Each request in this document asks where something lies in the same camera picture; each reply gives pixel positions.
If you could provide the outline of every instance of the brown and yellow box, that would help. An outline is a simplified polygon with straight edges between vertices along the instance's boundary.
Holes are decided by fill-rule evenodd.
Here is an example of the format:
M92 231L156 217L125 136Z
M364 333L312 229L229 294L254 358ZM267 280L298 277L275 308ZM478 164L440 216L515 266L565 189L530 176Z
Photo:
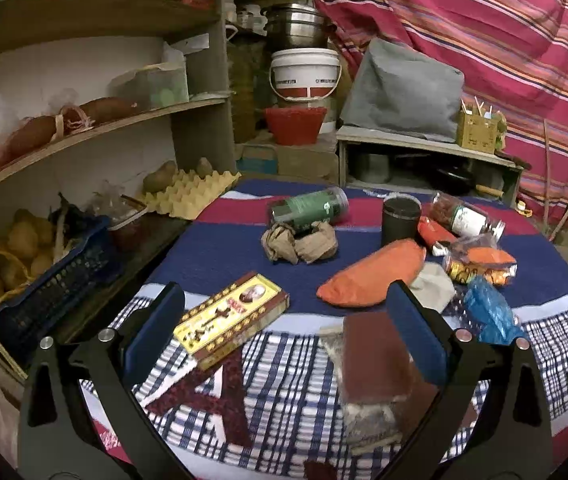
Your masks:
M247 342L288 308L288 294L249 272L189 310L173 335L206 370Z
M460 110L457 144L474 152L494 153L497 123L495 118L485 119L479 113L471 115Z

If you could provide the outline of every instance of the small table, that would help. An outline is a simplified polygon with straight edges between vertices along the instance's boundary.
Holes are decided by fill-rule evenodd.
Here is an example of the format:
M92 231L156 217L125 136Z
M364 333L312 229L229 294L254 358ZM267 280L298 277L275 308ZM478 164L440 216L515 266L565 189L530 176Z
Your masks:
M391 134L389 132L369 130L368 128L359 128L357 126L341 127L337 130L336 138L338 141L338 154L340 159L340 186L342 187L377 187L380 189L389 188L391 190L397 190L397 186L368 184L366 182L360 182L349 175L347 153L349 145L361 144L363 142L369 144L384 144L387 146L397 146L399 148L422 150L424 152L463 156L471 160L480 161L481 164L490 168L491 171L498 171L502 175L504 180L504 188L502 189L504 196L502 201L511 207L515 207L523 168L517 166L511 160L499 158L491 153L474 152L452 142L437 142L435 140Z

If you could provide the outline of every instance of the gray bag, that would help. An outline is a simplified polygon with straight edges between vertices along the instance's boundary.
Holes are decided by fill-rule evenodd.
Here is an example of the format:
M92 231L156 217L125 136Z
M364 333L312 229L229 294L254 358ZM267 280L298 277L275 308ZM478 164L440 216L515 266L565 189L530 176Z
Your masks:
M455 142L463 85L458 69L374 38L340 117L361 128Z

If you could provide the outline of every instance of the blue gripper pad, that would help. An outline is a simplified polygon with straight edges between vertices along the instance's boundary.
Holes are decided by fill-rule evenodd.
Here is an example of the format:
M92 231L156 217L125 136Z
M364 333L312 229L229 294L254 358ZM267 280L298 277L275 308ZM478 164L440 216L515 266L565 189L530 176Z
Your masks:
M424 380L444 386L448 356L420 312L422 306L417 298L404 283L397 281L388 287L384 306Z
M132 335L122 354L122 384L127 388L146 380L171 340L173 330L184 314L184 291L170 282L147 309L151 310L151 314L139 331ZM135 314L143 316L145 310L136 310L130 317Z

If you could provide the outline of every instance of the green jar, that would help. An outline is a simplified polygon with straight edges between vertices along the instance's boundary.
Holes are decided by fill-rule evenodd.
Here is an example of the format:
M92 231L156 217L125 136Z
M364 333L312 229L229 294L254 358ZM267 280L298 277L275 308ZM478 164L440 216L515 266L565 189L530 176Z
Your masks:
M308 231L313 222L335 222L349 211L349 199L339 187L329 187L269 204L269 225L289 225L295 234Z

